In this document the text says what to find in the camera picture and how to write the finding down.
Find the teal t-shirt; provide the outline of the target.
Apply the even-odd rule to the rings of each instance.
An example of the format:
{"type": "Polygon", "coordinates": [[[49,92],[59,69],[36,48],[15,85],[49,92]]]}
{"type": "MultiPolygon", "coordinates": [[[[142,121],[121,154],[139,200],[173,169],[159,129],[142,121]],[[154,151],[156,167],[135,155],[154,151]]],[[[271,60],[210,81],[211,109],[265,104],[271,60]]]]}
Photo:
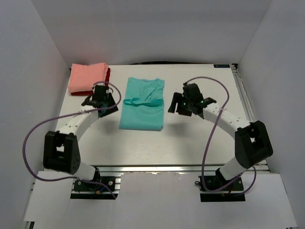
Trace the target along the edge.
{"type": "Polygon", "coordinates": [[[119,128],[124,130],[161,131],[164,119],[162,79],[136,79],[127,82],[119,128]]]}

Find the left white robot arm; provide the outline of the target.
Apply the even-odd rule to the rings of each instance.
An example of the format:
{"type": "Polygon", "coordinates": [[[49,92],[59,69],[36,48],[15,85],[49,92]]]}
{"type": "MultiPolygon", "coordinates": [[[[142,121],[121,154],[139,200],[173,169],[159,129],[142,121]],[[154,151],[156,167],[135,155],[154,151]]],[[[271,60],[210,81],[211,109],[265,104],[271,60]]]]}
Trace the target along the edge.
{"type": "Polygon", "coordinates": [[[79,140],[98,119],[118,111],[112,96],[113,89],[107,83],[93,88],[93,95],[81,104],[76,114],[57,131],[49,131],[44,139],[43,166],[74,177],[99,182],[98,169],[81,161],[79,140]]]}

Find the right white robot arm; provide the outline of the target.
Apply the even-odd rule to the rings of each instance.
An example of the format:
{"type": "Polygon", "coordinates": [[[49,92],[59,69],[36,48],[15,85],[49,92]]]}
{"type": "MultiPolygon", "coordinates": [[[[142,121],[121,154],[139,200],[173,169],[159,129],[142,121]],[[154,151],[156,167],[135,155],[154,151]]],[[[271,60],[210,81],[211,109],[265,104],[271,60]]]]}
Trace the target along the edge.
{"type": "Polygon", "coordinates": [[[174,93],[169,113],[197,115],[224,130],[234,139],[234,157],[216,171],[216,177],[228,182],[250,167],[273,155],[266,126],[250,122],[224,110],[213,98],[204,98],[197,84],[184,84],[183,93],[174,93]]]}

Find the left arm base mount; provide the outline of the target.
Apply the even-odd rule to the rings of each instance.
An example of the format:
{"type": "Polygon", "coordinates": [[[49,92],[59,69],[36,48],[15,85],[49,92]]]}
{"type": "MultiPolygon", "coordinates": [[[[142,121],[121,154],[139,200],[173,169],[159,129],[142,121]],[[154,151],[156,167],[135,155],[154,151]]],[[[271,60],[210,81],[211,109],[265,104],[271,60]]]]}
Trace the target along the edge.
{"type": "Polygon", "coordinates": [[[89,184],[76,179],[71,190],[71,199],[91,199],[91,200],[114,200],[120,189],[120,177],[113,175],[100,175],[97,184],[89,184]]]}

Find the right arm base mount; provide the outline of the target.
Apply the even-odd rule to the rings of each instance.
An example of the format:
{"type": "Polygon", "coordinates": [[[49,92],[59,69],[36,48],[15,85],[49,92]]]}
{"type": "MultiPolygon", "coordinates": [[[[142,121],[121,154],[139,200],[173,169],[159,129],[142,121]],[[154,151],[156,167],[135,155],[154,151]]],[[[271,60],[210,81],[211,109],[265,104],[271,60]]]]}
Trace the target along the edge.
{"type": "Polygon", "coordinates": [[[226,188],[215,191],[219,189],[224,184],[222,181],[214,176],[204,176],[204,182],[206,187],[210,190],[206,190],[203,186],[202,176],[198,177],[198,180],[194,184],[200,190],[200,201],[202,203],[212,203],[212,202],[245,202],[244,186],[241,178],[238,178],[232,184],[228,185],[226,188]]]}

